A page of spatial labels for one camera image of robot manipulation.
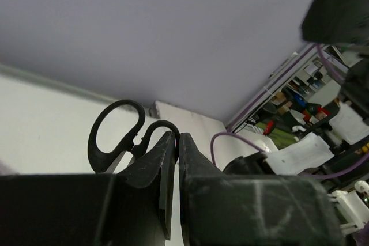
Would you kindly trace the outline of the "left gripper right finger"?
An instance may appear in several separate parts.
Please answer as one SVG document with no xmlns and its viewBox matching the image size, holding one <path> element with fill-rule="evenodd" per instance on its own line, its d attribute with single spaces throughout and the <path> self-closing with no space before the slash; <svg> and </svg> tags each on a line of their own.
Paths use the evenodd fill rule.
<svg viewBox="0 0 369 246">
<path fill-rule="evenodd" d="M 326 190 L 300 176 L 230 175 L 192 136 L 179 140 L 180 222 L 185 245 L 344 245 Z"/>
</svg>

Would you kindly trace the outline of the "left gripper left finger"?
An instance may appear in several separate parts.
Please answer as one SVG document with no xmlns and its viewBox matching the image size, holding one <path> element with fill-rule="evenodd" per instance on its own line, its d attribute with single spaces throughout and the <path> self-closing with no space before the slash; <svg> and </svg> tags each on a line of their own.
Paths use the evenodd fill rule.
<svg viewBox="0 0 369 246">
<path fill-rule="evenodd" d="M 2 245 L 164 245 L 175 137 L 119 174 L 1 177 Z"/>
</svg>

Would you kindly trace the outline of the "black handled scissors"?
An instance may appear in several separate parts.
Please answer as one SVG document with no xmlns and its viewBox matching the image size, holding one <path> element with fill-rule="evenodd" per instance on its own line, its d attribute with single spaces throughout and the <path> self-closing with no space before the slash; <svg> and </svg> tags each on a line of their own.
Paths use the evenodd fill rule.
<svg viewBox="0 0 369 246">
<path fill-rule="evenodd" d="M 105 117 L 114 109 L 129 105 L 133 107 L 138 113 L 137 123 L 126 133 L 126 135 L 119 141 L 116 147 L 111 152 L 103 152 L 97 147 L 97 132 Z M 136 145 L 134 138 L 138 135 L 140 129 L 144 126 L 146 119 L 145 110 L 141 104 L 134 100 L 118 100 L 108 107 L 106 107 L 95 120 L 88 138 L 88 160 L 91 168 L 95 173 L 104 173 L 117 160 L 118 156 L 123 152 L 130 152 L 135 159 L 141 158 L 149 146 L 152 133 L 159 127 L 166 127 L 172 131 L 175 136 L 175 161 L 179 158 L 179 139 L 180 132 L 178 128 L 167 120 L 157 120 L 152 123 L 147 129 L 144 136 L 141 138 L 141 143 Z"/>
</svg>

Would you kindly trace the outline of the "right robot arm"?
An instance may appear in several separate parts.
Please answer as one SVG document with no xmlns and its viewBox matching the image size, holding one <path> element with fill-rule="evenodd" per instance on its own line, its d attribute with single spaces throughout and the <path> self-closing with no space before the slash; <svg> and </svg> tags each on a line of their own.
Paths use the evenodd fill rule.
<svg viewBox="0 0 369 246">
<path fill-rule="evenodd" d="M 227 129 L 284 130 L 283 151 L 302 161 L 283 174 L 309 173 L 331 192 L 368 174 L 368 0 L 312 0 L 300 30 L 309 47 Z"/>
</svg>

